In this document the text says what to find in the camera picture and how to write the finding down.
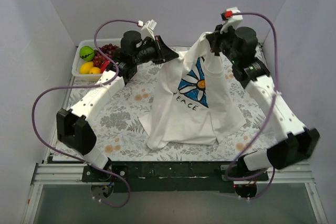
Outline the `white printed t-shirt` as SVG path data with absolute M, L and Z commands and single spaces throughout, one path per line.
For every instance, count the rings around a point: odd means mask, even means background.
M 140 118 L 151 150 L 168 143 L 212 145 L 246 123 L 231 99 L 223 60 L 211 52 L 208 34 L 202 33 L 158 73 L 151 111 Z

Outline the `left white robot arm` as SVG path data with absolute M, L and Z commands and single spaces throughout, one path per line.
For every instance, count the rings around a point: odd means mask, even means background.
M 103 107 L 136 74 L 138 65 L 149 61 L 156 65 L 178 58 L 178 53 L 169 48 L 160 36 L 142 38 L 137 31 L 124 33 L 120 47 L 106 63 L 96 88 L 68 110 L 60 109 L 56 115 L 57 137 L 68 148 L 81 155 L 82 159 L 94 165 L 93 175 L 100 182 L 111 178 L 112 170 L 107 166 L 109 159 L 96 145 L 97 137 L 91 122 Z

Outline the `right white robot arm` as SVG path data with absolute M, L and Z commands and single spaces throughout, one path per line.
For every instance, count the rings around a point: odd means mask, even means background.
M 206 36 L 211 53 L 224 54 L 232 64 L 233 75 L 243 89 L 255 100 L 265 115 L 260 126 L 273 130 L 277 143 L 272 147 L 246 154 L 242 152 L 225 171 L 227 180 L 251 180 L 262 170 L 284 169 L 311 157 L 320 134 L 308 129 L 292 112 L 277 90 L 266 65 L 256 57 L 256 32 L 249 27 L 233 28 L 223 25 Z

